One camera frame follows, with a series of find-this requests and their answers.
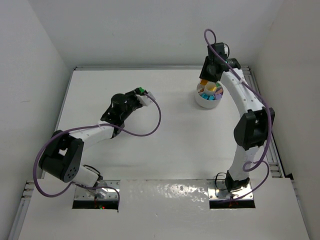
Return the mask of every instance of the white tabletop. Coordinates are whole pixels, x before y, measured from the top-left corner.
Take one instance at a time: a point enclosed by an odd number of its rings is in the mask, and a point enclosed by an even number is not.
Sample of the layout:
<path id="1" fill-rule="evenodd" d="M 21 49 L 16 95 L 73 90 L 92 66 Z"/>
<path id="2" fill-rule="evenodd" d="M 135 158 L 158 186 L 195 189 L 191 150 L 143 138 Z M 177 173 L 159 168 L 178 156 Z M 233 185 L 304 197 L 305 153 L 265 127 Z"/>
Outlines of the white tabletop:
<path id="1" fill-rule="evenodd" d="M 121 133 L 83 154 L 83 163 L 98 168 L 105 179 L 121 179 L 119 213 L 72 209 L 74 186 L 56 198 L 43 197 L 35 189 L 19 239 L 307 240 L 288 178 L 270 177 L 253 194 L 256 208 L 209 209 L 205 179 L 229 169 L 239 115 L 227 91 L 216 109 L 197 106 L 193 91 L 199 72 L 75 71 L 59 129 L 95 124 L 114 94 L 140 86 L 156 97 L 163 121 L 152 136 Z M 126 129 L 147 133 L 157 120 L 153 104 L 134 112 Z M 265 174 L 264 166 L 250 173 L 252 186 Z M 40 185 L 57 193 L 65 184 L 46 174 Z"/>
<path id="2" fill-rule="evenodd" d="M 63 187 L 40 184 L 49 193 Z M 269 179 L 249 209 L 209 209 L 204 180 L 122 180 L 119 213 L 72 209 L 74 193 L 35 190 L 19 240 L 308 240 L 288 178 Z"/>
<path id="3" fill-rule="evenodd" d="M 194 91 L 200 71 L 74 71 L 58 129 L 96 124 L 114 94 L 143 87 L 161 107 L 158 131 L 148 137 L 121 133 L 84 151 L 82 163 L 96 167 L 108 179 L 211 179 L 232 164 L 233 131 L 240 117 L 226 89 L 217 108 L 205 110 L 197 105 Z M 125 128 L 148 133 L 158 117 L 152 104 L 130 115 Z M 263 178 L 264 171 L 257 176 Z"/>

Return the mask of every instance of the white panel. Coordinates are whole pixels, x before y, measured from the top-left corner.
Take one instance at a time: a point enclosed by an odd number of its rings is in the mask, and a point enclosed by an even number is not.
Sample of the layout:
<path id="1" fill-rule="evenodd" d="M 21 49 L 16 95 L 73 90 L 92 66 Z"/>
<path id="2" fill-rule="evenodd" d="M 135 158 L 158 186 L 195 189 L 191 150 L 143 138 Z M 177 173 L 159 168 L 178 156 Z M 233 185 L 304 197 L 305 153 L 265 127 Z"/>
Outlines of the white panel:
<path id="1" fill-rule="evenodd" d="M 282 0 L 29 0 L 66 63 L 203 64 L 204 30 L 250 64 Z"/>
<path id="2" fill-rule="evenodd" d="M 256 186 L 259 181 L 253 180 Z M 41 180 L 50 193 L 63 184 Z M 19 240 L 308 240 L 288 178 L 269 179 L 256 208 L 209 209 L 204 180 L 122 180 L 116 210 L 72 209 L 74 188 L 56 198 L 36 190 Z"/>
<path id="3" fill-rule="evenodd" d="M 91 125 L 106 111 L 114 94 L 143 87 L 161 107 L 159 129 L 148 137 L 123 132 L 101 141 L 83 152 L 81 163 L 94 166 L 107 179 L 211 179 L 233 162 L 237 146 L 233 132 L 240 117 L 226 89 L 215 109 L 198 106 L 194 90 L 199 74 L 200 69 L 75 71 L 58 128 Z M 135 111 L 125 127 L 148 133 L 158 119 L 152 104 Z M 265 172 L 262 165 L 252 174 L 263 179 Z"/>
<path id="4" fill-rule="evenodd" d="M 255 65 L 275 110 L 273 134 L 292 173 L 310 238 L 320 239 L 320 1 L 286 0 Z"/>
<path id="5" fill-rule="evenodd" d="M 0 1 L 0 239 L 55 129 L 69 75 L 28 1 Z"/>

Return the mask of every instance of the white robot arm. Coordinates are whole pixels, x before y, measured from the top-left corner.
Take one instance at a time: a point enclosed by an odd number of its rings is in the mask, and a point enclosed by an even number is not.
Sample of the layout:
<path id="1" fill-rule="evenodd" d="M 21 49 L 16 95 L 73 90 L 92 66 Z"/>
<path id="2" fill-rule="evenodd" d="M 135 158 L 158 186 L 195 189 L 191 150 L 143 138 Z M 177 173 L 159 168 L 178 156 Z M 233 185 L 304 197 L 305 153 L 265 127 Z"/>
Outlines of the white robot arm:
<path id="1" fill-rule="evenodd" d="M 217 57 L 208 46 L 208 56 L 205 58 L 200 79 L 221 83 L 229 91 L 240 115 L 240 121 L 236 125 L 233 135 L 237 143 L 233 163 L 226 173 L 225 186 L 229 192 L 247 186 L 249 172 L 243 170 L 246 162 L 254 162 L 254 157 L 268 137 L 268 117 L 265 106 L 256 98 L 254 93 L 245 87 L 245 80 L 241 66 L 235 58 L 228 59 L 229 48 L 223 42 L 211 44 L 211 47 L 219 55 Z M 240 77 L 236 78 L 228 66 Z M 270 110 L 271 124 L 275 118 L 275 112 Z"/>
<path id="2" fill-rule="evenodd" d="M 84 187 L 96 187 L 100 175 L 81 165 L 82 152 L 96 143 L 116 137 L 125 126 L 129 115 L 143 106 L 149 106 L 155 99 L 151 92 L 136 88 L 125 94 L 118 93 L 111 98 L 111 104 L 98 122 L 99 127 L 72 131 L 54 139 L 44 150 L 39 167 L 62 180 Z"/>

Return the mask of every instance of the black bracket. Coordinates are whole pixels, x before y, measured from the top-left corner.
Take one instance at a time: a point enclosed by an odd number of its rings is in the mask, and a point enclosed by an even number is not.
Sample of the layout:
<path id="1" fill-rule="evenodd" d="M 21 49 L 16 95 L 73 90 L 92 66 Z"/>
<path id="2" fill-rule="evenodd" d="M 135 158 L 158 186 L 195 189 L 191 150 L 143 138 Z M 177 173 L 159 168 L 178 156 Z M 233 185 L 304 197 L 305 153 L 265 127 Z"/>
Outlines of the black bracket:
<path id="1" fill-rule="evenodd" d="M 275 111 L 270 107 L 271 124 L 274 123 Z M 266 109 L 243 114 L 233 131 L 236 144 L 244 150 L 262 146 L 268 137 L 268 118 Z"/>
<path id="2" fill-rule="evenodd" d="M 229 71 L 226 63 L 228 63 L 233 69 L 241 69 L 241 66 L 237 59 L 230 58 L 225 53 L 225 44 L 223 42 L 212 44 L 211 47 L 223 58 L 221 61 L 214 53 L 207 47 L 208 56 L 205 57 L 205 61 L 200 73 L 199 78 L 210 82 L 218 82 L 221 79 L 222 73 Z"/>
<path id="3" fill-rule="evenodd" d="M 111 104 L 101 117 L 101 121 L 114 124 L 118 127 L 125 127 L 125 120 L 135 110 L 142 108 L 142 104 L 136 95 L 143 96 L 146 91 L 141 87 L 125 94 L 118 93 L 111 98 Z M 113 138 L 119 135 L 121 130 L 114 128 Z"/>
<path id="4" fill-rule="evenodd" d="M 238 190 L 241 187 L 246 187 L 248 185 L 248 183 L 249 183 L 249 180 L 250 180 L 249 177 L 247 177 L 244 180 L 236 180 L 235 181 L 235 180 L 232 179 L 229 171 L 227 171 L 224 183 L 225 183 L 226 189 L 230 193 L 233 190 Z"/>
<path id="5" fill-rule="evenodd" d="M 52 136 L 62 132 L 58 130 Z M 68 183 L 74 179 L 79 171 L 84 142 L 74 138 L 68 133 L 58 137 L 44 150 L 39 167 L 55 176 L 61 181 Z"/>

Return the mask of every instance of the colorful object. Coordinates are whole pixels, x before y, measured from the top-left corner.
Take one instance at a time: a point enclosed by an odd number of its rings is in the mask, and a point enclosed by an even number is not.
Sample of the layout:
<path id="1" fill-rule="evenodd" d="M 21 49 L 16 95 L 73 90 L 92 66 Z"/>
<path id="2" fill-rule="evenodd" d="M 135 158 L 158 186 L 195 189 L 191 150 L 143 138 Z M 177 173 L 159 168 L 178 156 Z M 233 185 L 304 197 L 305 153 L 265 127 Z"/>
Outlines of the colorful object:
<path id="1" fill-rule="evenodd" d="M 215 100 L 219 100 L 222 98 L 222 94 L 215 94 L 214 98 L 215 98 Z"/>
<path id="2" fill-rule="evenodd" d="M 224 89 L 221 87 L 220 89 L 218 89 L 215 94 L 221 94 L 224 92 Z"/>
<path id="3" fill-rule="evenodd" d="M 142 87 L 139 87 L 139 91 L 143 94 L 145 90 Z"/>
<path id="4" fill-rule="evenodd" d="M 204 93 L 204 94 L 201 95 L 201 97 L 202 97 L 203 99 L 208 99 L 208 98 L 209 98 L 209 95 L 207 95 L 207 94 Z"/>
<path id="5" fill-rule="evenodd" d="M 201 79 L 200 84 L 205 86 L 208 83 L 208 80 Z"/>
<path id="6" fill-rule="evenodd" d="M 217 87 L 216 86 L 212 86 L 210 88 L 208 88 L 209 91 L 211 92 L 215 92 L 217 90 Z"/>

